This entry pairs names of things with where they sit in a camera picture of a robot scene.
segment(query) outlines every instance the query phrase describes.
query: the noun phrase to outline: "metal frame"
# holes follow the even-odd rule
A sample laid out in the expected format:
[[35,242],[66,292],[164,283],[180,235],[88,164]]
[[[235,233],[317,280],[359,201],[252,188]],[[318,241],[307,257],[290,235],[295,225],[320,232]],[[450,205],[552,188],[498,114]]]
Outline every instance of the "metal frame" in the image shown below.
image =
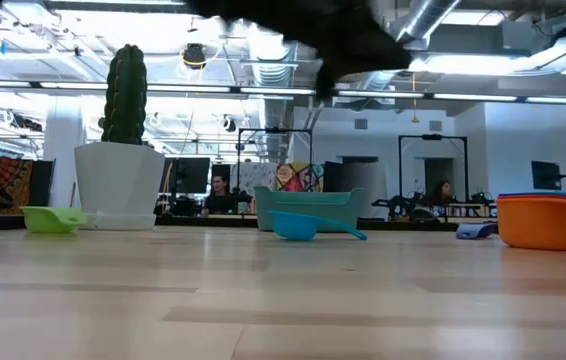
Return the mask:
[[463,168],[465,171],[465,201],[470,199],[469,167],[467,163],[467,136],[444,135],[399,135],[399,195],[403,196],[403,139],[421,139],[423,141],[441,141],[443,139],[463,141]]
[[305,130],[305,129],[278,129],[278,128],[269,128],[269,129],[260,129],[260,128],[239,128],[238,132],[238,142],[236,146],[237,151],[237,163],[236,163],[236,187],[239,189],[241,188],[241,135],[246,132],[264,132],[267,134],[289,134],[289,133],[306,133],[310,136],[310,168],[314,163],[314,149],[313,149],[313,136],[312,130]]

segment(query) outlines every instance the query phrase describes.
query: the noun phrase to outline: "wall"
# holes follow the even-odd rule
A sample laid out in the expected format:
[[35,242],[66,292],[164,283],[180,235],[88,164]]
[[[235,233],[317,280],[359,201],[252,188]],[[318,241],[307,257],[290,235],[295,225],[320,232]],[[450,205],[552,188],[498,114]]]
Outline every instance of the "wall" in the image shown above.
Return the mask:
[[535,191],[532,161],[566,173],[566,106],[479,104],[456,117],[455,130],[468,137],[470,193]]
[[[493,196],[534,191],[531,161],[566,173],[566,106],[486,104],[486,152]],[[562,182],[566,191],[566,179]]]
[[[295,109],[295,127],[302,128],[307,118],[307,109]],[[387,195],[399,193],[398,136],[429,134],[429,121],[443,121],[443,135],[454,134],[454,121],[444,111],[418,111],[419,123],[412,123],[414,113],[405,111],[396,114],[393,110],[366,110],[353,112],[347,109],[325,109],[314,128],[314,162],[340,162],[342,156],[376,156],[386,169]],[[367,119],[368,130],[355,130],[355,119]],[[449,141],[403,141],[403,194],[420,189],[425,183],[425,168],[422,158],[452,158],[455,160],[457,186],[463,188],[462,143],[456,147]],[[293,158],[307,155],[293,154]]]
[[470,194],[488,190],[485,105],[477,104],[456,117],[456,135],[467,137],[468,183]]

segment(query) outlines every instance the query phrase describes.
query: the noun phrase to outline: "colorful tapestry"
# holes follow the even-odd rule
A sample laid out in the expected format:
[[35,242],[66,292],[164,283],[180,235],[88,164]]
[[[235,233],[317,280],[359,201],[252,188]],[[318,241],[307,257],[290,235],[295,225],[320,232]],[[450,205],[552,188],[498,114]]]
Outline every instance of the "colorful tapestry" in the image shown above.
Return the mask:
[[[254,196],[254,188],[256,186],[265,186],[270,190],[276,187],[276,169],[278,164],[275,163],[241,163],[241,176],[239,189]],[[230,174],[230,188],[237,187],[236,174],[238,166],[232,165]]]
[[30,203],[32,165],[29,160],[0,158],[0,188],[14,199],[14,206],[0,209],[0,215],[22,214],[19,207]]
[[276,172],[276,190],[291,192],[322,192],[323,165],[294,162],[281,164]]

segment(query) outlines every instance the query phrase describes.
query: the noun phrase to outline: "woman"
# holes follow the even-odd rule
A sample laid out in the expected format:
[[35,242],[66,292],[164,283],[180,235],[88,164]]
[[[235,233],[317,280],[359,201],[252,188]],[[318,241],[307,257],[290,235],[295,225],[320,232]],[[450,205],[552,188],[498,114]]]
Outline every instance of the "woman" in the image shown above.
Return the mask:
[[430,201],[433,204],[451,204],[457,203],[456,198],[452,196],[452,188],[447,180],[439,181],[434,188],[434,192],[430,194]]
[[234,197],[227,193],[227,180],[220,175],[212,177],[212,193],[203,204],[203,217],[210,214],[227,214],[235,207]]

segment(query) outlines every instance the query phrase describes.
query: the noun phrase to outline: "teal plastic bin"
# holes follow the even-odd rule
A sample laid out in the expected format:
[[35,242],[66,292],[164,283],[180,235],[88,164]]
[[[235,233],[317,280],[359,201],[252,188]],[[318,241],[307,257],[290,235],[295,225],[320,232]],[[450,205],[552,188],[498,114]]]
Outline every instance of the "teal plastic bin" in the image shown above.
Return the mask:
[[[312,215],[344,222],[356,227],[363,201],[363,190],[354,189],[349,193],[311,193],[283,192],[257,186],[256,217],[259,229],[274,230],[274,217],[270,211],[284,211]],[[321,224],[319,232],[343,232],[343,229],[329,224]]]

